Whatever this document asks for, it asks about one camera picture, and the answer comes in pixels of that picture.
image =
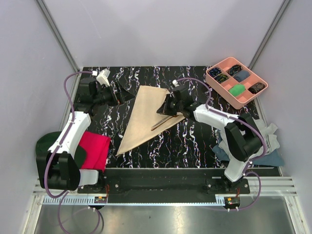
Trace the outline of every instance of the metal floor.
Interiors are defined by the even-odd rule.
[[[242,197],[241,207],[252,202]],[[61,220],[84,206],[63,205]],[[36,234],[62,234],[57,205],[43,205]],[[102,234],[294,234],[292,221],[282,197],[260,197],[253,207],[239,212],[217,212],[205,207],[106,206],[102,208]],[[64,223],[71,234],[88,234],[97,223],[92,211],[82,211]]]

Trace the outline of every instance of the pink compartment tray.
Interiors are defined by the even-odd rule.
[[[243,70],[246,70],[249,72],[250,76],[247,77],[242,82],[238,82],[236,79],[234,79],[232,76],[228,74],[229,69],[234,65],[241,65]],[[222,74],[225,74],[229,77],[228,80],[225,82],[219,84],[213,77],[209,75],[209,71],[215,67],[218,67]],[[206,82],[209,84],[216,92],[218,92],[228,103],[230,103],[235,109],[241,109],[243,106],[245,106],[247,103],[254,100],[257,96],[259,96],[265,89],[268,88],[268,83],[265,82],[263,79],[261,79],[259,76],[257,76],[254,72],[249,70],[246,66],[244,66],[241,62],[239,62],[237,59],[233,57],[228,57],[225,60],[221,61],[220,63],[217,63],[215,66],[207,69],[206,71]],[[256,94],[252,94],[249,92],[249,88],[256,84],[256,83],[262,83],[265,85],[265,88],[259,91]],[[234,97],[232,94],[229,93],[229,89],[231,89],[236,84],[243,84],[245,86],[245,91]]]

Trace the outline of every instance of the white wall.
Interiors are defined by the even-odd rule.
[[[269,88],[260,97],[268,122],[279,127],[283,172],[293,177],[312,231],[312,1],[292,1],[254,71]]]
[[[0,1],[0,29],[0,233],[19,234],[38,177],[35,143],[58,130],[72,69],[34,0]]]
[[[282,0],[45,0],[78,66],[253,58]]]

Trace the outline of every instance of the black marble surface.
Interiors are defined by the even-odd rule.
[[[101,71],[106,67],[84,67],[84,71]],[[174,79],[192,77],[205,80],[208,66],[170,67],[109,67],[109,80],[118,80],[131,94],[136,95],[140,85],[171,89]],[[81,79],[89,77],[83,74]],[[189,92],[198,100],[207,99],[205,87],[189,82]],[[254,102],[241,110],[234,109],[217,92],[212,90],[210,105],[231,114],[250,113],[258,118]],[[116,156],[122,137],[127,128],[135,100],[115,107],[101,106],[88,131],[109,136],[112,149],[107,167],[110,168],[214,168],[224,167],[212,152],[218,144],[216,129],[209,125],[185,119],[162,134],[139,147]]]

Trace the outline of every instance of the beige cloth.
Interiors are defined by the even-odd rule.
[[[166,117],[156,111],[163,104],[167,93],[167,89],[140,86],[117,155],[141,145],[184,119],[183,115],[173,117],[151,131],[153,125]]]

